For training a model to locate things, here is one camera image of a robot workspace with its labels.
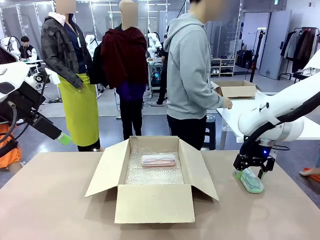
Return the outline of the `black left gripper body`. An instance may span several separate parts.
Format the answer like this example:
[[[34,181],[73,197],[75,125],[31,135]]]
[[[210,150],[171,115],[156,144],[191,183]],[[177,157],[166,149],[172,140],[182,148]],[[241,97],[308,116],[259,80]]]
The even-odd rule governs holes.
[[[13,102],[17,110],[17,120],[28,120],[33,111],[41,105],[46,98],[27,82],[23,82],[19,89],[11,92],[7,100]]]

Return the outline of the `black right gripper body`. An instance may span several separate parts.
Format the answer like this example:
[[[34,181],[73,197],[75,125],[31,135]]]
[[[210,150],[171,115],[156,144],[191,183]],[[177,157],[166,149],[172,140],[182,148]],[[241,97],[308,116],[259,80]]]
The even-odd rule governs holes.
[[[272,156],[268,156],[267,158],[258,158],[258,157],[249,157],[247,155],[237,154],[235,161],[236,163],[247,162],[249,167],[260,167],[262,164],[265,164],[267,159],[275,159]]]

